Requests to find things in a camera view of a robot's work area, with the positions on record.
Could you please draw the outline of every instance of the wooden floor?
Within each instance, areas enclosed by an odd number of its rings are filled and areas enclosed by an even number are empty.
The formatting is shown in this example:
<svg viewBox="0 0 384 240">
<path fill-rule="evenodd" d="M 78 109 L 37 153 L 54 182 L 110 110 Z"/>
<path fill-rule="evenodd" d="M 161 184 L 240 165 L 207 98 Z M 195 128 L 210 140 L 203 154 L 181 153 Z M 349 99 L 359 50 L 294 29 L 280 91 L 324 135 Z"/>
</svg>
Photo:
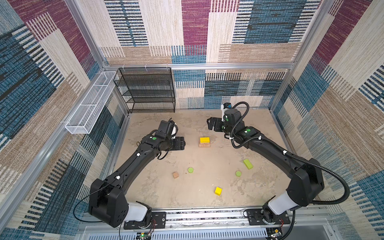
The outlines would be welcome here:
<svg viewBox="0 0 384 240">
<path fill-rule="evenodd" d="M 185 137 L 186 146 L 183 151 L 169 152 L 163 160 L 152 160 L 129 188 L 128 201 L 161 208 L 262 205 L 287 188 L 290 179 L 278 167 L 244 147 L 234 149 L 224 133 L 208 130 L 206 120 L 211 116 L 221 117 L 221 111 L 132 114 L 115 169 L 136 150 L 137 141 L 157 129 L 161 120 L 172 118 L 176 122 L 177 135 Z M 251 109 L 244 121 L 285 147 L 267 109 Z M 211 147 L 199 148 L 199 137 L 210 137 Z M 250 170 L 243 163 L 247 158 L 253 164 Z M 194 168 L 192 174 L 188 167 Z M 235 175 L 237 170 L 242 172 L 241 177 Z M 173 172 L 180 176 L 174 179 Z M 215 195 L 216 187 L 223 189 L 221 196 Z"/>
</svg>

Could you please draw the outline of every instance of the yellow cube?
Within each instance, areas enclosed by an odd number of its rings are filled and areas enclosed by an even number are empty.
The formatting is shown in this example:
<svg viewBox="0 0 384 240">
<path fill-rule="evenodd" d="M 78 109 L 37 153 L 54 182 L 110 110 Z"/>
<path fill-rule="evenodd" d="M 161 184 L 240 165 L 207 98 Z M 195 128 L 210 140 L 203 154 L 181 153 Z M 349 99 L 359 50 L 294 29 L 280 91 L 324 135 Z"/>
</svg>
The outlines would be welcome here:
<svg viewBox="0 0 384 240">
<path fill-rule="evenodd" d="M 220 196 L 220 195 L 221 195 L 221 191 L 222 191 L 221 188 L 216 187 L 215 194 L 218 195 L 218 196 Z"/>
<path fill-rule="evenodd" d="M 201 137 L 200 143 L 209 143 L 209 137 Z"/>
</svg>

